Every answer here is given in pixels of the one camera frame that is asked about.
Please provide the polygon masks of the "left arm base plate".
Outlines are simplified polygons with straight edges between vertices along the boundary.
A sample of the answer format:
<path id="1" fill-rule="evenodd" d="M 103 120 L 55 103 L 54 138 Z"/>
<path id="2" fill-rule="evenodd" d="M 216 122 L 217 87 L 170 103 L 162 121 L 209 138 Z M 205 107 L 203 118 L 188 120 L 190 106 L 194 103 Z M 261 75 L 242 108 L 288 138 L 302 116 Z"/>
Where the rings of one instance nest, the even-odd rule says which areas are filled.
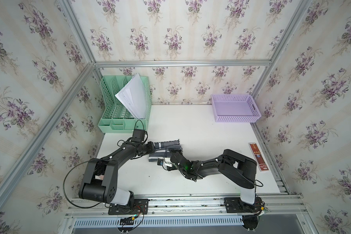
<path id="1" fill-rule="evenodd" d="M 134 202 L 128 205 L 110 204 L 109 215 L 144 215 L 148 213 L 149 199 L 134 199 Z"/>

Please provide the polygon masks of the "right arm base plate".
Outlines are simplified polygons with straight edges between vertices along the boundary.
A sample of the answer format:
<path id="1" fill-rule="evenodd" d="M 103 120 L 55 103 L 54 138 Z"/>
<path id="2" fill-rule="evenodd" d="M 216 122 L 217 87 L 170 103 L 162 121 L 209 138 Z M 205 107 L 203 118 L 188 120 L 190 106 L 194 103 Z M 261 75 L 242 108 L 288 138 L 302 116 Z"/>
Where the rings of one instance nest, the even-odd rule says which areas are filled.
<path id="1" fill-rule="evenodd" d="M 240 198 L 225 198 L 224 206 L 227 213 L 259 214 L 265 209 L 265 202 L 260 197 L 255 197 L 253 204 L 245 203 Z"/>

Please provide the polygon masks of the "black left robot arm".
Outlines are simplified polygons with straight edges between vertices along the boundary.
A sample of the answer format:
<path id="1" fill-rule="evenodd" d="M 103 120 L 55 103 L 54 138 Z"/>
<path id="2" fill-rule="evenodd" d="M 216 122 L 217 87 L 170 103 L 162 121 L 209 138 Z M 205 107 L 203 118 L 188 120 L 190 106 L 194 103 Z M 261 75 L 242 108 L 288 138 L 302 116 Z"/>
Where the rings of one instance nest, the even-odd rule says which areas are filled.
<path id="1" fill-rule="evenodd" d="M 127 161 L 155 152 L 153 142 L 124 142 L 101 159 L 91 159 L 80 185 L 79 198 L 123 206 L 133 206 L 133 193 L 118 187 L 118 171 Z"/>

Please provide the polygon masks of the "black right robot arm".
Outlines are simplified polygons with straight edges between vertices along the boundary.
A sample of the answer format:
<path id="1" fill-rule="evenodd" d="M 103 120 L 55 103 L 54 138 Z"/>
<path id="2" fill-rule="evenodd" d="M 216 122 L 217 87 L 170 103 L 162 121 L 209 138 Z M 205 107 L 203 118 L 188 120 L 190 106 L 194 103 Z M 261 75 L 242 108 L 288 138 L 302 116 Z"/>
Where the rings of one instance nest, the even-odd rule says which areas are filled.
<path id="1" fill-rule="evenodd" d="M 256 197 L 257 162 L 230 149 L 213 159 L 189 161 L 182 150 L 168 150 L 170 158 L 163 159 L 163 168 L 167 171 L 178 170 L 181 175 L 194 182 L 207 176 L 221 174 L 241 188 L 241 202 L 254 205 Z"/>

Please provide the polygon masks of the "grey plaid pillowcase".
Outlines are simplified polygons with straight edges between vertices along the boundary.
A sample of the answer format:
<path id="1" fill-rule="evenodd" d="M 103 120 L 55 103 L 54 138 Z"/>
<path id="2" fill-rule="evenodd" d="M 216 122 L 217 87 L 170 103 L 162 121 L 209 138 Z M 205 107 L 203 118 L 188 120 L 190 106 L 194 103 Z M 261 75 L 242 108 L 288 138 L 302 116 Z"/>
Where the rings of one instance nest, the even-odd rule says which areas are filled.
<path id="1" fill-rule="evenodd" d="M 150 153 L 148 157 L 149 162 L 157 162 L 159 158 L 170 158 L 170 150 L 181 150 L 180 141 L 163 141 L 163 142 L 154 142 L 155 152 Z"/>

